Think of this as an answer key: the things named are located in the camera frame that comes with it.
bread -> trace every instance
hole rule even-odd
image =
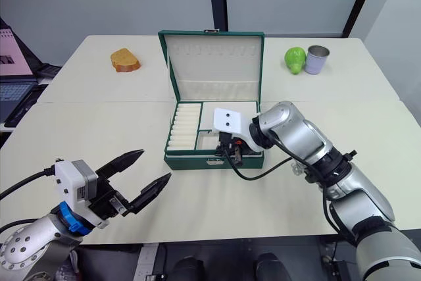
[[[111,54],[111,62],[117,72],[131,72],[140,68],[138,59],[126,48]]]

green box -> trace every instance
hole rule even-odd
[[[158,33],[177,99],[164,160],[172,170],[231,168],[216,155],[216,107],[250,118],[260,112],[262,32]],[[262,168],[264,154],[243,156],[241,168]]]

metal cup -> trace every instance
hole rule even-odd
[[[329,50],[324,46],[310,46],[305,60],[305,71],[309,74],[317,75],[322,70],[329,54]]]

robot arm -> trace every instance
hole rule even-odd
[[[137,214],[152,202],[171,174],[143,188],[132,202],[108,180],[132,165],[142,153],[125,153],[96,172],[82,160],[58,160],[54,165],[55,180],[64,201],[48,215],[9,236],[0,248],[0,280],[53,280],[57,269],[82,242],[83,236],[95,227],[106,227],[108,218]]]
[[[227,117],[236,119],[225,124]],[[294,173],[305,173],[307,182],[326,190],[339,231],[357,245],[362,280],[421,280],[421,252],[394,227],[388,200],[351,162],[356,152],[342,155],[293,103],[280,102],[253,120],[216,109],[214,129],[243,139],[255,151],[277,145],[299,158]]]

box lid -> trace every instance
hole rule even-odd
[[[177,101],[258,101],[264,33],[158,33]]]

